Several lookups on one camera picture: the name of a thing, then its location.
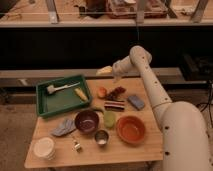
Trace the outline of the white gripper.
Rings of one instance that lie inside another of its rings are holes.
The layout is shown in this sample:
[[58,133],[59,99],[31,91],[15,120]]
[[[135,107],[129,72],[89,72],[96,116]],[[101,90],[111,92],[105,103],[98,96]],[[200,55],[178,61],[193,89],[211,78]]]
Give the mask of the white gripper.
[[121,64],[119,61],[115,62],[112,66],[112,73],[114,77],[114,81],[118,82],[123,76],[123,70],[121,68]]

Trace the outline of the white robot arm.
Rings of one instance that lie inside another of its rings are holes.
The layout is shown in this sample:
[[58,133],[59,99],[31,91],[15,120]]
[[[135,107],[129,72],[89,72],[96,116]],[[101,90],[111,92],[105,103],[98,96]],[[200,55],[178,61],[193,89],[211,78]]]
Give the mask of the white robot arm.
[[116,80],[136,68],[159,129],[163,134],[162,171],[213,171],[205,119],[185,101],[173,102],[150,67],[151,54],[133,46],[127,57],[112,66]]

